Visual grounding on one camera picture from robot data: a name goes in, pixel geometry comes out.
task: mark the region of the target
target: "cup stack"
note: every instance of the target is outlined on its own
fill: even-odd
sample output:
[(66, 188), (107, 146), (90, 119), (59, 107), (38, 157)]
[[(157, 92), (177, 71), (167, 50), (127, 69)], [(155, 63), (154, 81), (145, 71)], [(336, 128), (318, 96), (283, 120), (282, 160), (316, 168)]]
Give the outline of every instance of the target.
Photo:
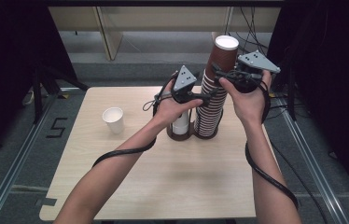
[[(232, 36), (221, 35), (215, 40), (215, 45), (210, 53), (209, 61), (204, 69), (202, 79), (202, 94), (218, 88), (215, 84), (216, 74), (212, 64), (215, 63), (221, 71), (228, 73), (236, 63), (239, 42)], [(216, 96), (212, 97), (209, 106), (197, 107), (197, 116), (194, 121), (194, 134), (202, 139), (216, 136), (218, 124), (223, 113), (223, 105), (227, 92), (219, 87)]]

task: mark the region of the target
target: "wooden table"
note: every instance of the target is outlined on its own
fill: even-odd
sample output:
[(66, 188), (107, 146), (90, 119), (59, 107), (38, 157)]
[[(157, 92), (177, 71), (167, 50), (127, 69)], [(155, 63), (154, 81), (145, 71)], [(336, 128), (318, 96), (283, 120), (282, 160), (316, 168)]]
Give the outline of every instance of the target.
[[(90, 88), (78, 112), (40, 218), (53, 220), (78, 180), (95, 160), (115, 149), (152, 117), (143, 111), (161, 87)], [(111, 106), (124, 111), (125, 131), (112, 134), (102, 120)], [(134, 165), (95, 219), (182, 219), (254, 217), (251, 168), (244, 157), (246, 141), (231, 98), (224, 105), (218, 134), (183, 142), (162, 131), (156, 145)]]

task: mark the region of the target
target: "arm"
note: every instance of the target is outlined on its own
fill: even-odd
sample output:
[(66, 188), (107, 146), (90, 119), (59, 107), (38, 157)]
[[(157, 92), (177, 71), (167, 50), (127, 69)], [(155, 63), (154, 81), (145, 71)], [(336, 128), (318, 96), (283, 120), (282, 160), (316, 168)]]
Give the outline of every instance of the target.
[[(270, 87), (269, 72), (264, 71), (263, 81)], [(244, 125), (253, 161), (261, 170), (285, 186), (286, 181), (262, 130), (261, 118), (265, 103), (261, 90), (240, 93), (225, 78), (220, 79), (220, 84), (230, 94), (235, 113)], [(267, 182), (254, 170), (252, 176), (258, 223), (300, 223), (300, 216), (294, 203), (280, 189)]]
[[(173, 82), (165, 90), (169, 91), (172, 85)], [(172, 98), (161, 101), (157, 114), (116, 150), (148, 145), (183, 111), (201, 103), (201, 100), (194, 100), (180, 105)], [(76, 184), (54, 223), (92, 223), (93, 218), (116, 191), (141, 155), (142, 153), (122, 155), (99, 162)]]

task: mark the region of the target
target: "white paper cup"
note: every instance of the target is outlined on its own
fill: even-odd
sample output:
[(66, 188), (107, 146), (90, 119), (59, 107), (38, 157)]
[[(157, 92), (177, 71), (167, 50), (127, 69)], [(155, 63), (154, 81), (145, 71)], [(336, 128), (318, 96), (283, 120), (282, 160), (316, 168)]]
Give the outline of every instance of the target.
[(121, 133), (124, 130), (124, 112), (119, 107), (110, 107), (102, 117), (113, 133)]

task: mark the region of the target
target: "controller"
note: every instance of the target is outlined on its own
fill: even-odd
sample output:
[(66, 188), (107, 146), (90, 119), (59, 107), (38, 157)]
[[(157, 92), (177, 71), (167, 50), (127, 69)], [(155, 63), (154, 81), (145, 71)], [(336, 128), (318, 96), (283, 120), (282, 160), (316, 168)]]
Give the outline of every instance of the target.
[(207, 106), (210, 99), (216, 95), (217, 89), (213, 89), (208, 94), (192, 92), (197, 78), (183, 65), (177, 74), (176, 81), (171, 89), (172, 97), (179, 104), (183, 104), (195, 99), (202, 99), (200, 106)]
[(226, 78), (233, 84), (235, 89), (242, 93), (251, 92), (256, 89), (262, 80), (262, 70), (272, 73), (280, 73), (280, 68), (269, 61), (258, 50), (245, 55), (240, 55), (233, 70), (225, 73), (216, 64), (212, 63), (213, 71), (216, 74), (215, 83), (221, 86), (219, 79)]

